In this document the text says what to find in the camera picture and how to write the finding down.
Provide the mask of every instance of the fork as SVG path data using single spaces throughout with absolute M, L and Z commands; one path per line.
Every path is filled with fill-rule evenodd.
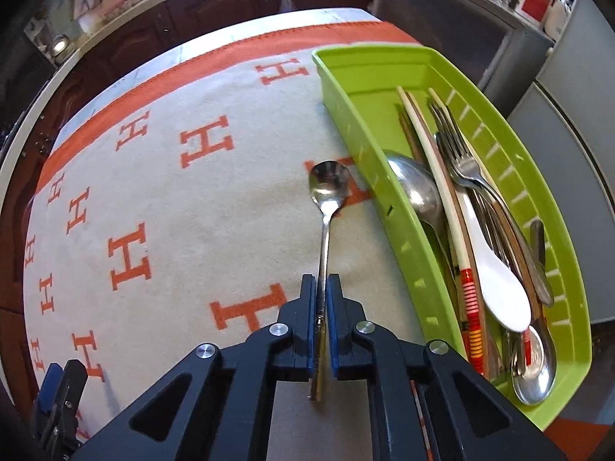
M 553 292 L 544 271 L 539 268 L 530 246 L 511 215 L 508 206 L 480 172 L 479 163 L 468 149 L 450 109 L 447 107 L 447 116 L 447 113 L 433 103 L 430 103 L 430 108 L 441 135 L 437 137 L 438 147 L 444 158 L 450 163 L 448 169 L 451 178 L 457 185 L 479 192 L 491 206 L 497 204 L 500 207 L 519 244 L 538 298 L 547 307 L 553 306 Z

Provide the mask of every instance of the fork handle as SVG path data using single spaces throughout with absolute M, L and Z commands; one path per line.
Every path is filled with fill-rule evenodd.
M 476 178 L 475 182 L 478 184 L 477 190 L 488 200 L 488 202 L 492 204 L 497 203 L 500 209 L 502 209 L 507 222 L 510 224 L 512 231 L 514 232 L 525 263 L 527 264 L 528 273 L 530 274 L 534 289 L 536 289 L 537 297 L 545 306 L 553 306 L 553 293 L 551 292 L 547 277 L 544 274 L 543 269 L 537 264 L 534 254 L 525 239 L 524 233 L 521 232 L 521 229 L 519 229 L 519 225 L 511 215 L 508 206 L 497 191 L 495 191 L 495 189 L 493 189 L 493 187 L 491 187 L 491 185 L 484 178 Z

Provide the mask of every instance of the triangular cutout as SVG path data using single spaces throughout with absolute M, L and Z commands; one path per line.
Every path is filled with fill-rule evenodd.
M 453 380 L 476 437 L 484 438 L 510 426 L 509 418 L 465 375 L 458 372 Z
M 132 417 L 130 428 L 158 442 L 164 441 L 191 382 L 191 374 L 180 374 Z

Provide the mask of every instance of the green plastic tray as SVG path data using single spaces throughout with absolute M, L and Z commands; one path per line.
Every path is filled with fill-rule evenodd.
M 396 86 L 411 91 L 430 124 L 427 89 L 453 112 L 495 179 L 510 210 L 529 232 L 540 217 L 547 238 L 547 278 L 555 305 L 545 316 L 557 350 L 555 385 L 548 399 L 530 407 L 507 382 L 499 386 L 539 428 L 545 429 L 574 395 L 590 367 L 589 315 L 579 265 L 564 220 L 542 175 L 505 119 L 487 98 L 441 54 L 421 46 L 358 45 L 314 52 L 325 106 L 357 168 L 374 195 L 426 340 L 446 340 L 465 351 L 440 264 L 383 150 L 412 156 L 401 129 Z

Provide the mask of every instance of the spoon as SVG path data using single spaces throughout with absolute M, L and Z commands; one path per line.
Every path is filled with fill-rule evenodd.
M 545 246 L 544 225 L 536 220 L 530 227 L 531 246 L 542 268 L 544 268 Z M 532 323 L 530 325 L 531 364 L 523 374 L 513 373 L 512 384 L 519 400 L 527 405 L 536 405 L 545 400 L 555 383 L 557 354 L 553 338 L 547 328 L 540 303 L 532 303 Z M 519 346 L 515 346 L 513 363 L 518 358 Z
M 431 173 L 402 154 L 385 151 L 385 155 L 419 220 L 434 229 L 440 247 L 445 250 L 444 207 Z M 512 331 L 524 331 L 531 316 L 523 286 L 488 246 L 467 194 L 457 192 L 457 198 L 468 225 L 485 304 L 503 326 Z
M 316 164 L 309 174 L 312 200 L 322 213 L 321 262 L 316 286 L 316 320 L 314 321 L 314 374 L 310 382 L 309 399 L 322 397 L 322 362 L 325 359 L 327 340 L 325 320 L 325 292 L 327 283 L 327 257 L 329 253 L 329 227 L 334 213 L 342 207 L 349 195 L 350 171 L 337 161 Z

